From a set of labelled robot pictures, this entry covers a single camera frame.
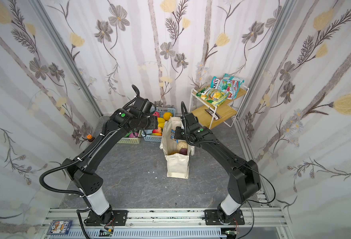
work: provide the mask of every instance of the beige bag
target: beige bag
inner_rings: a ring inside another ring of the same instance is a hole
[[[182,126],[180,117],[170,117],[162,130],[162,140],[159,148],[163,150],[167,161],[167,176],[181,179],[189,178],[189,157],[194,155],[195,146],[188,145],[187,155],[178,153],[177,142],[171,139],[171,130]]]

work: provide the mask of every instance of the purple object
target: purple object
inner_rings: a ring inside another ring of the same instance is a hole
[[[187,155],[187,148],[181,148],[179,153],[182,154],[182,155]]]

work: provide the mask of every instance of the beige round bread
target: beige round bread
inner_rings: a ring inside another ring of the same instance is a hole
[[[187,149],[187,143],[185,141],[180,141],[177,144],[177,150],[180,151],[181,148],[186,148]]]

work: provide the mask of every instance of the wooden shelf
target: wooden shelf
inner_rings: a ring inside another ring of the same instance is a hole
[[[231,108],[229,106],[229,104],[231,102],[233,102],[234,100],[244,96],[245,94],[246,94],[246,91],[244,89],[240,88],[235,99],[226,99],[220,106],[218,106],[217,114],[219,114],[219,116],[221,118],[218,120],[213,120],[210,129],[216,127],[220,123],[222,123],[222,122],[226,121],[227,119],[229,119],[230,117],[234,116],[237,113],[237,111],[235,109]],[[212,111],[214,111],[214,109],[215,109],[214,105],[212,105],[211,103],[208,103],[207,101],[204,101],[204,103],[206,103],[210,107],[210,109]],[[210,126],[210,122],[211,122],[211,118],[212,118],[212,116],[205,111],[209,107],[207,107],[206,105],[203,105],[203,106],[192,111],[193,115],[195,115],[198,118],[198,121],[203,126],[206,126],[206,127]]]

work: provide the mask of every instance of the blue plastic basket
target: blue plastic basket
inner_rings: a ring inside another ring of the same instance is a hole
[[[159,113],[160,117],[163,117],[163,114],[166,112],[170,112],[175,116],[175,108],[165,108],[165,107],[157,107],[156,111]],[[145,130],[146,134],[152,133],[153,130]],[[144,131],[142,131],[141,135],[144,137],[145,141],[153,141],[153,142],[161,142],[162,136],[155,136],[155,135],[147,135],[145,136]]]

